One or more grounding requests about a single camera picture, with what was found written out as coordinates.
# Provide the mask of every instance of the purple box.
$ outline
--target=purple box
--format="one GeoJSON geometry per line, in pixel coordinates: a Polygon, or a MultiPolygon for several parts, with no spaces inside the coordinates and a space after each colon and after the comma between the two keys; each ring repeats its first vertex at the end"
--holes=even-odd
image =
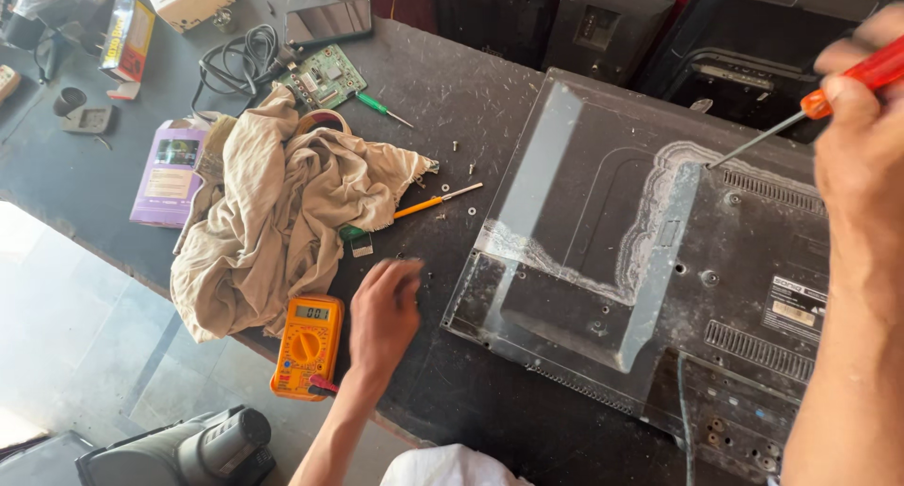
{"type": "Polygon", "coordinates": [[[143,225],[182,228],[201,178],[194,164],[207,131],[174,128],[185,121],[164,122],[153,135],[151,154],[129,220],[143,225]]]}

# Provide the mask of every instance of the orange screwdriver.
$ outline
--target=orange screwdriver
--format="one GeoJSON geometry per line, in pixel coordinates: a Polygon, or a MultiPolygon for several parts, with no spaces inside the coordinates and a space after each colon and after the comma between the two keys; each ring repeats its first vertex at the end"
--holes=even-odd
{"type": "MultiPolygon", "coordinates": [[[[406,208],[402,209],[401,211],[397,211],[395,214],[392,214],[392,219],[398,219],[403,215],[414,214],[414,213],[424,210],[428,207],[432,207],[433,205],[438,205],[440,203],[443,203],[453,196],[458,196],[461,193],[466,193],[472,189],[477,189],[477,188],[483,187],[483,186],[484,186],[484,183],[478,182],[477,184],[474,184],[473,186],[468,186],[465,189],[459,189],[458,191],[454,191],[449,194],[444,194],[442,196],[434,196],[426,202],[421,202],[421,203],[418,203],[417,205],[412,205],[411,207],[406,207],[406,208]]],[[[346,225],[346,226],[343,226],[341,229],[339,229],[339,238],[341,238],[343,241],[350,241],[352,239],[361,237],[362,235],[367,235],[367,232],[365,232],[361,228],[358,228],[357,226],[346,225]]]]}
{"type": "MultiPolygon", "coordinates": [[[[904,76],[904,35],[898,39],[880,48],[876,53],[870,55],[863,62],[853,66],[853,68],[842,73],[857,80],[870,90],[877,90],[898,78],[904,76]]],[[[738,156],[753,145],[756,145],[779,131],[791,126],[792,124],[802,120],[804,117],[810,119],[821,119],[831,114],[831,106],[828,99],[825,99],[822,89],[810,92],[807,97],[800,101],[801,111],[787,120],[779,123],[769,131],[753,138],[751,141],[732,150],[715,163],[709,163],[706,168],[716,168],[718,165],[728,161],[734,156],[738,156]]]]}

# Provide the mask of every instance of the blue cable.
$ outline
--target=blue cable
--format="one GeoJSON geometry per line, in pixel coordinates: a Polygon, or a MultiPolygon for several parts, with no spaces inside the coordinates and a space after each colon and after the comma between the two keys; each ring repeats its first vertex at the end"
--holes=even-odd
{"type": "Polygon", "coordinates": [[[691,440],[691,422],[687,417],[687,402],[684,401],[684,352],[678,352],[678,401],[681,404],[681,420],[684,423],[684,443],[687,446],[687,486],[694,486],[694,442],[691,440]]]}

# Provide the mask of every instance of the screw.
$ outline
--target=screw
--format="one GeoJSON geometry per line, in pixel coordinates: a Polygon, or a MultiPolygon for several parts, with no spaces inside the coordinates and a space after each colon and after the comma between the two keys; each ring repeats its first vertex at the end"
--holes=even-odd
{"type": "Polygon", "coordinates": [[[718,274],[713,271],[703,271],[700,273],[700,281],[712,288],[718,284],[718,274]]]}

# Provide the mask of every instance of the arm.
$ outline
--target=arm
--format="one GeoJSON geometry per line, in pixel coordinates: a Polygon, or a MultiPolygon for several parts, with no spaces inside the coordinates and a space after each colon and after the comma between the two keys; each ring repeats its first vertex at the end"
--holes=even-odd
{"type": "Polygon", "coordinates": [[[383,260],[352,299],[352,366],[289,486],[340,486],[364,425],[418,330],[419,260],[383,260]]]}
{"type": "MultiPolygon", "coordinates": [[[[892,6],[816,63],[841,72],[904,33],[892,6]]],[[[783,486],[904,484],[904,100],[829,77],[834,110],[816,142],[829,212],[829,304],[816,369],[785,449],[783,486]]]]}

